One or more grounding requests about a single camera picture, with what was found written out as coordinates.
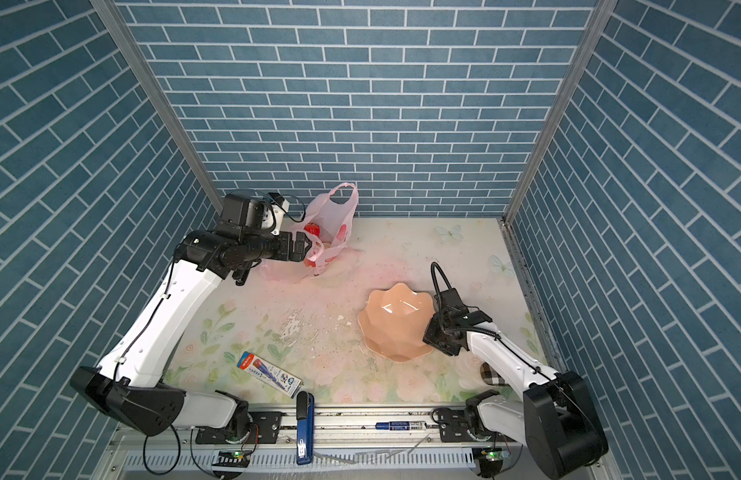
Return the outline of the pink plastic bag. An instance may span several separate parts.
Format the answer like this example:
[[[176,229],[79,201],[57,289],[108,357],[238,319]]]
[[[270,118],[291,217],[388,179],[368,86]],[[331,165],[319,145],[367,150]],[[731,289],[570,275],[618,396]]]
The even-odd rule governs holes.
[[[304,210],[304,218],[296,222],[288,222],[280,232],[305,232],[304,226],[314,223],[320,226],[320,236],[316,237],[306,232],[312,240],[312,249],[306,260],[298,262],[264,261],[264,277],[269,280],[278,280],[296,283],[312,276],[318,276],[338,259],[342,251],[348,248],[348,240],[352,235],[352,219],[360,203],[360,192],[356,184],[342,183],[322,193]]]

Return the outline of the blue stapler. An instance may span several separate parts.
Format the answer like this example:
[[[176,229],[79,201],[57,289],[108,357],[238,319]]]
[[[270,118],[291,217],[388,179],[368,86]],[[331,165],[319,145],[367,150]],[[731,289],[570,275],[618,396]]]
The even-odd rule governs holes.
[[[310,392],[296,395],[296,464],[308,465],[314,461],[314,420],[316,406]]]

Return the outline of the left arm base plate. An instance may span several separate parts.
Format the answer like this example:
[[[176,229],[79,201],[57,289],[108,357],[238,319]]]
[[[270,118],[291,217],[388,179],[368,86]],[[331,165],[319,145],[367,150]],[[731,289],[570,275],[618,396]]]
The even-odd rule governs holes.
[[[222,428],[200,427],[194,441],[200,445],[274,444],[284,414],[277,411],[248,412]]]

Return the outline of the aluminium front rail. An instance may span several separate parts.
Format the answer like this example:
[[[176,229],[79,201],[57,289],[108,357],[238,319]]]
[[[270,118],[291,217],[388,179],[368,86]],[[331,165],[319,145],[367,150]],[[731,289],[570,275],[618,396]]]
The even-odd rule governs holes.
[[[430,419],[430,412],[435,408],[425,409],[422,406],[400,406],[400,407],[378,407],[378,408],[316,408],[316,420],[314,420],[314,437],[324,438],[328,442],[334,442],[338,444],[350,444],[352,442],[381,442],[388,444],[392,435],[407,435],[418,432],[420,434],[435,434],[438,436],[439,433],[437,427]],[[277,411],[282,412],[282,426],[280,426],[280,435],[278,440],[274,444],[284,444],[286,442],[294,441],[296,438],[296,409],[292,412],[287,412],[282,409],[270,409],[266,411]],[[262,410],[250,410],[248,406],[248,412],[262,412]],[[386,421],[423,421],[426,423],[426,430],[421,431],[377,431],[374,429],[376,422]],[[136,440],[148,440],[154,437],[162,437],[172,431],[182,432],[188,431],[192,434],[192,442],[196,438],[199,427],[188,427],[174,429],[170,428],[156,436],[148,437],[144,434],[132,429],[130,426],[124,425],[122,430],[118,431],[114,437],[112,437],[112,446],[116,446],[118,441],[126,442],[126,445],[132,446],[136,443]],[[499,440],[506,440],[508,442],[519,443],[515,440],[510,439],[504,434],[495,434],[494,436],[484,439],[483,441],[490,441],[493,438]],[[212,445],[218,447],[242,447],[243,445]]]

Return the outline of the blue marker pen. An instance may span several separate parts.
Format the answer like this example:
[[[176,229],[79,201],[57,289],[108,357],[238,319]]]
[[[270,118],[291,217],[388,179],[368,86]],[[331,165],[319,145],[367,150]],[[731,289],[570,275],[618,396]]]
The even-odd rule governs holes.
[[[423,421],[386,421],[376,422],[374,425],[377,431],[421,431],[426,428],[427,425]]]

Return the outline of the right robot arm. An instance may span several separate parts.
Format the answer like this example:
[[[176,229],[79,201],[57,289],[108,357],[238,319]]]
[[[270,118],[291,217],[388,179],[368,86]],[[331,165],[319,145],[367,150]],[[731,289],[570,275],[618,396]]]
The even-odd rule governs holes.
[[[435,302],[424,343],[448,356],[472,353],[520,397],[514,404],[488,390],[468,398],[462,418],[472,437],[508,436],[526,447],[550,479],[590,466],[608,452],[587,384],[577,373],[560,373],[531,357],[486,313],[463,303],[455,289],[437,292]]]

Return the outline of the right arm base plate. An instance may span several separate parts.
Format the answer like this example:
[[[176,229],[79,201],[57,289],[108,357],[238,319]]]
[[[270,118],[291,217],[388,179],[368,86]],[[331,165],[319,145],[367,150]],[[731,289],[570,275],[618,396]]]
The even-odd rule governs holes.
[[[480,442],[485,439],[471,429],[464,410],[438,407],[430,412],[430,419],[437,427],[442,443]]]

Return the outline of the plaid glasses case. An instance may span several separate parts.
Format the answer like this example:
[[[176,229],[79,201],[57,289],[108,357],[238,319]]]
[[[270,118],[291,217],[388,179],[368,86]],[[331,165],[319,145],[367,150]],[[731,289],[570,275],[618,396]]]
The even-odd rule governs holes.
[[[489,386],[508,386],[507,381],[486,362],[483,362],[480,365],[480,377],[482,381]]]

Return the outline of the peach scalloped bowl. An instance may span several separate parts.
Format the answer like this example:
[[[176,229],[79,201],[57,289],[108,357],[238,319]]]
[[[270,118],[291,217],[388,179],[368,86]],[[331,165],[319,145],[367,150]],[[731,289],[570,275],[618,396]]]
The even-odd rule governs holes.
[[[398,283],[370,293],[366,307],[358,314],[358,325],[371,352],[404,363],[433,351],[423,341],[432,316],[434,303],[428,293]]]

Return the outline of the toothpaste box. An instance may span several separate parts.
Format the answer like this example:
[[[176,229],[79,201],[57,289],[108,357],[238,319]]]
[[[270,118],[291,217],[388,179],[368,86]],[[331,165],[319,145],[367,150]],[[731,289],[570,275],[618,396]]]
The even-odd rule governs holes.
[[[278,390],[278,392],[289,398],[296,398],[298,392],[300,392],[300,388],[302,388],[302,380],[300,378],[252,352],[246,351],[242,353],[242,357],[238,360],[238,369],[250,374],[257,380],[260,380],[260,382]]]

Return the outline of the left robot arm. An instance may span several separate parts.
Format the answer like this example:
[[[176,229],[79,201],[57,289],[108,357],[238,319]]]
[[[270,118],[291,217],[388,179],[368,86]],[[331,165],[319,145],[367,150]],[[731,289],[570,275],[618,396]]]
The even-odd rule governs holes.
[[[248,402],[228,393],[187,392],[164,383],[164,369],[192,318],[222,281],[238,283],[262,260],[302,262],[304,232],[238,238],[194,231],[178,245],[156,295],[124,338],[94,367],[80,366],[70,387],[100,413],[145,436],[170,428],[220,430],[228,443],[250,437]]]

